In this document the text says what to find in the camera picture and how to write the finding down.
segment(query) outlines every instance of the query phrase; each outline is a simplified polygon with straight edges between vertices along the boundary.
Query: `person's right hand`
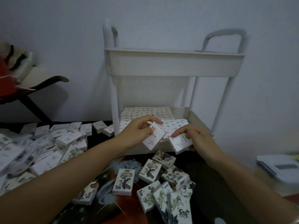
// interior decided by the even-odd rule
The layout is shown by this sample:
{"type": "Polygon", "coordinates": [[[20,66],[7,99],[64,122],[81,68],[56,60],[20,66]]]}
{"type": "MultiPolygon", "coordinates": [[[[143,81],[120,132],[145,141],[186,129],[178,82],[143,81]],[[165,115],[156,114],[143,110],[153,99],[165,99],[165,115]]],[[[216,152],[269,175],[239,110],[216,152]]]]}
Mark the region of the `person's right hand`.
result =
{"type": "Polygon", "coordinates": [[[214,168],[217,162],[226,157],[214,139],[202,128],[188,124],[177,129],[171,136],[177,137],[182,133],[186,133],[186,137],[192,139],[195,150],[211,168],[214,168]]]}

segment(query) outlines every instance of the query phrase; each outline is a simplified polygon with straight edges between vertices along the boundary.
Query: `black chair leg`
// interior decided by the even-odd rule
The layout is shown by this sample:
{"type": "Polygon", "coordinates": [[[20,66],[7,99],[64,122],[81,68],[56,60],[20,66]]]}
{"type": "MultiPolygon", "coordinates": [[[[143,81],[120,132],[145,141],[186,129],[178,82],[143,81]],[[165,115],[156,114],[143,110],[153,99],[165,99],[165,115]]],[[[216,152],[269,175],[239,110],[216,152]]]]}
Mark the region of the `black chair leg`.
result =
{"type": "Polygon", "coordinates": [[[42,122],[51,123],[52,120],[28,97],[23,96],[19,101],[25,105],[33,114],[36,115],[42,122]]]}

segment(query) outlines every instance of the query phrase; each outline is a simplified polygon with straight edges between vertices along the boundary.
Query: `red fabric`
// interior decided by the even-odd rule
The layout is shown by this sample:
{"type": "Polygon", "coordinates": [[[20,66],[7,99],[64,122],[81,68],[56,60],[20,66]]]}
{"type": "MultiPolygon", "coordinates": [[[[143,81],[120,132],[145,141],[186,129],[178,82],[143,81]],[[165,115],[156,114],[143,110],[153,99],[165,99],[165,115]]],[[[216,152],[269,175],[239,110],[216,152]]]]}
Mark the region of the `red fabric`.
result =
{"type": "Polygon", "coordinates": [[[17,88],[14,85],[13,77],[1,78],[7,75],[10,75],[10,72],[4,63],[3,58],[0,56],[0,97],[15,93],[17,91],[17,88]]]}

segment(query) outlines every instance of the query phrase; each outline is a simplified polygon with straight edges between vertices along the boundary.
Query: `white storage cart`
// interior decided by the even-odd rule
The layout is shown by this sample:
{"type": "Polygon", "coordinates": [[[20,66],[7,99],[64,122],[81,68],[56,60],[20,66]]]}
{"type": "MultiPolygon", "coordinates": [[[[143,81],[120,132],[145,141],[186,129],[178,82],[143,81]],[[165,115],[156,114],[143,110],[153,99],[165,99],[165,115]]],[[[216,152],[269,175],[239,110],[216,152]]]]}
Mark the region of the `white storage cart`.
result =
{"type": "MultiPolygon", "coordinates": [[[[219,30],[208,34],[202,51],[166,51],[147,49],[105,49],[107,74],[110,75],[110,96],[114,134],[119,133],[120,114],[125,107],[170,106],[176,119],[187,119],[191,124],[211,130],[192,112],[194,86],[199,77],[236,77],[244,59],[246,33],[241,29],[219,30]],[[237,54],[205,52],[212,37],[241,36],[237,54]]],[[[220,102],[214,105],[219,108],[220,102]]],[[[172,151],[168,141],[160,142],[151,152],[172,151]]],[[[126,155],[145,154],[148,149],[140,144],[126,155]]]]}

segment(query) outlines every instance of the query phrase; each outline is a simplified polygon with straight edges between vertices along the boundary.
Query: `wall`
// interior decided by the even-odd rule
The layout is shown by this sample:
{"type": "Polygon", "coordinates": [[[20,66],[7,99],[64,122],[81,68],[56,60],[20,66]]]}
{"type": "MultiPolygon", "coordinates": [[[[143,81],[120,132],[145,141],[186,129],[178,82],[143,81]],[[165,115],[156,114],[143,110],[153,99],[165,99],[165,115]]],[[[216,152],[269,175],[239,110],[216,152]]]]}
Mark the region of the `wall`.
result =
{"type": "MultiPolygon", "coordinates": [[[[31,95],[56,121],[111,119],[104,17],[114,21],[121,46],[135,48],[201,49],[211,31],[244,28],[250,42],[214,125],[216,140],[246,165],[256,154],[298,151],[299,0],[0,0],[0,6],[0,41],[35,52],[39,66],[71,80],[31,95]]],[[[236,41],[222,38],[209,49],[233,52],[236,41]]],[[[0,121],[37,119],[14,102],[0,107],[0,121]]]]}

